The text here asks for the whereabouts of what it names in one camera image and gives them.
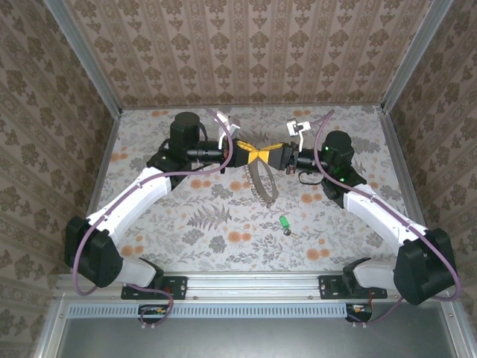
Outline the floral table mat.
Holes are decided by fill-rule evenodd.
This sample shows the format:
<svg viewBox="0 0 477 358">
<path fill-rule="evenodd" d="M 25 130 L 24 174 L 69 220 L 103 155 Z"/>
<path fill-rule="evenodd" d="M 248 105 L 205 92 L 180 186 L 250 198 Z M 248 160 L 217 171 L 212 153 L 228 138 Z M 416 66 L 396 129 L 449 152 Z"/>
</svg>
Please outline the floral table mat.
<svg viewBox="0 0 477 358">
<path fill-rule="evenodd" d="M 286 123 L 316 122 L 331 112 L 328 131 L 348 133 L 353 167 L 401 213 L 405 203 L 379 121 L 378 107 L 234 108 L 238 137 L 257 148 L 290 142 Z M 143 257 L 166 271 L 337 271 L 363 257 L 386 263 L 394 252 L 361 219 L 323 193 L 319 175 L 260 170 L 266 204 L 246 168 L 186 178 L 136 220 L 121 238 L 124 257 Z M 300 236 L 283 235 L 285 216 Z"/>
</svg>

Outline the grey metal panel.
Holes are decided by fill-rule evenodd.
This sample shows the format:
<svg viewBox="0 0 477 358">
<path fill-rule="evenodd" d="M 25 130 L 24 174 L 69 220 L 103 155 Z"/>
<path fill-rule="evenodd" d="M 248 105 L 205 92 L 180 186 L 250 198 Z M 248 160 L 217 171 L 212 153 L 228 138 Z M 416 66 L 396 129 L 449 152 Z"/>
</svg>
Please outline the grey metal panel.
<svg viewBox="0 0 477 358">
<path fill-rule="evenodd" d="M 352 327 L 339 319 L 73 319 L 57 358 L 457 358 L 438 321 Z"/>
</svg>

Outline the aluminium back rail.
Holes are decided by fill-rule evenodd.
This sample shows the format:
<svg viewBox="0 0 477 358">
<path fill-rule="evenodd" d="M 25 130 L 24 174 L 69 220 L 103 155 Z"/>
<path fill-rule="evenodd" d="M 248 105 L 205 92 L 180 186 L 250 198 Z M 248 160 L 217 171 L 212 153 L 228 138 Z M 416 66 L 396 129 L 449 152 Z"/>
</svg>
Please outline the aluminium back rail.
<svg viewBox="0 0 477 358">
<path fill-rule="evenodd" d="M 170 106 L 142 106 L 142 107 L 123 107 L 121 111 L 127 110 L 197 110 L 197 109 L 234 109 L 234 108 L 268 108 L 268 107 L 358 107 L 371 106 L 382 108 L 380 103 L 295 103 L 295 104 L 199 104 L 199 105 L 170 105 Z"/>
</svg>

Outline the aluminium side rail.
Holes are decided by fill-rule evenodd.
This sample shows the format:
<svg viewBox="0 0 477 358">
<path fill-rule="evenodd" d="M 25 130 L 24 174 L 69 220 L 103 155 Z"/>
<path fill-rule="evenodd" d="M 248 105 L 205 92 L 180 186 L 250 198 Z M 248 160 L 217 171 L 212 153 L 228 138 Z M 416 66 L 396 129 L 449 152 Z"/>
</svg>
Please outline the aluminium side rail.
<svg viewBox="0 0 477 358">
<path fill-rule="evenodd" d="M 383 110 L 381 107 L 378 107 L 378 110 L 379 121 L 382 126 L 383 134 L 385 135 L 408 217 L 416 223 L 426 226 L 390 113 Z"/>
<path fill-rule="evenodd" d="M 104 181 L 105 181 L 105 177 L 109 167 L 110 159 L 112 157 L 114 145 L 119 135 L 120 124 L 121 124 L 121 111 L 120 111 L 119 117 L 113 119 L 113 126 L 111 128 L 110 135 L 107 140 L 107 145 L 104 149 L 104 155 L 101 161 L 100 168 L 98 170 L 98 176 L 96 178 L 96 182 L 92 192 L 92 196 L 90 198 L 89 206 L 86 211 L 86 217 L 89 214 L 92 214 L 98 210 L 98 205 L 101 198 L 102 189 L 104 187 Z M 76 232 L 73 232 L 72 238 L 73 238 L 72 245 L 70 245 L 72 248 L 72 252 L 71 252 L 72 258 L 69 258 L 67 262 L 71 264 L 74 263 L 76 252 L 78 250 L 78 246 L 81 241 L 81 239 L 78 239 L 78 233 Z"/>
</svg>

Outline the aluminium corner post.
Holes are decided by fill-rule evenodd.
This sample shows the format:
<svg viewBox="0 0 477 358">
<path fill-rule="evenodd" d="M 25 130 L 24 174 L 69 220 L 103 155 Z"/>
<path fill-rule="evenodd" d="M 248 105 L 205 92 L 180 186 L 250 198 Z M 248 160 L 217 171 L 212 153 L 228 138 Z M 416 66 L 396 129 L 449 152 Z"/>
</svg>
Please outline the aluminium corner post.
<svg viewBox="0 0 477 358">
<path fill-rule="evenodd" d="M 44 1 L 85 69 L 89 79 L 94 84 L 113 120 L 119 119 L 121 116 L 121 105 L 117 95 L 110 86 L 105 72 L 95 59 L 92 45 L 87 43 L 86 37 L 82 34 L 72 12 L 68 9 L 66 0 Z"/>
<path fill-rule="evenodd" d="M 396 104 L 452 3 L 453 0 L 433 0 L 430 4 L 429 10 L 382 99 L 381 107 L 385 113 L 389 113 Z"/>
</svg>

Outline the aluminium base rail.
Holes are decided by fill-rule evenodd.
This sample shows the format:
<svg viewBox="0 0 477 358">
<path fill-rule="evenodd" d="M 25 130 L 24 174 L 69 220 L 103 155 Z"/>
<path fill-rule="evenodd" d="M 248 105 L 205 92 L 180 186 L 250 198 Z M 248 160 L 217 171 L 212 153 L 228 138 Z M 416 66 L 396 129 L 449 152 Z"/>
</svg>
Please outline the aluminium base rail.
<svg viewBox="0 0 477 358">
<path fill-rule="evenodd" d="M 296 272 L 172 272 L 165 276 L 187 277 L 185 302 L 194 303 L 268 303 L 320 301 L 320 276 L 340 275 L 338 271 Z M 53 293 L 54 300 L 107 302 L 121 300 L 121 283 L 79 296 L 72 275 L 61 274 Z"/>
</svg>

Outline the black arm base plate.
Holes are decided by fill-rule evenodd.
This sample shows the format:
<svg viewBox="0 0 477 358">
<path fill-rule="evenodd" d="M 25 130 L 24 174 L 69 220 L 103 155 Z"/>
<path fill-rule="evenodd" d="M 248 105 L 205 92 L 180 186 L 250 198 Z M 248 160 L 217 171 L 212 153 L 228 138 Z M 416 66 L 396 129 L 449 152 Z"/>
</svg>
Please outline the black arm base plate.
<svg viewBox="0 0 477 358">
<path fill-rule="evenodd" d="M 321 275 L 318 277 L 320 298 L 329 299 L 385 299 L 388 293 L 385 289 L 364 288 L 354 278 L 344 274 Z"/>
<path fill-rule="evenodd" d="M 167 292 L 173 299 L 184 300 L 188 287 L 188 278 L 186 276 L 163 276 L 155 278 L 146 286 L 146 289 L 153 289 L 154 291 L 161 290 Z M 166 299 L 166 296 L 157 292 L 145 292 L 143 290 L 134 289 L 131 286 L 124 286 L 121 291 L 121 298 L 123 300 L 156 300 Z"/>
</svg>

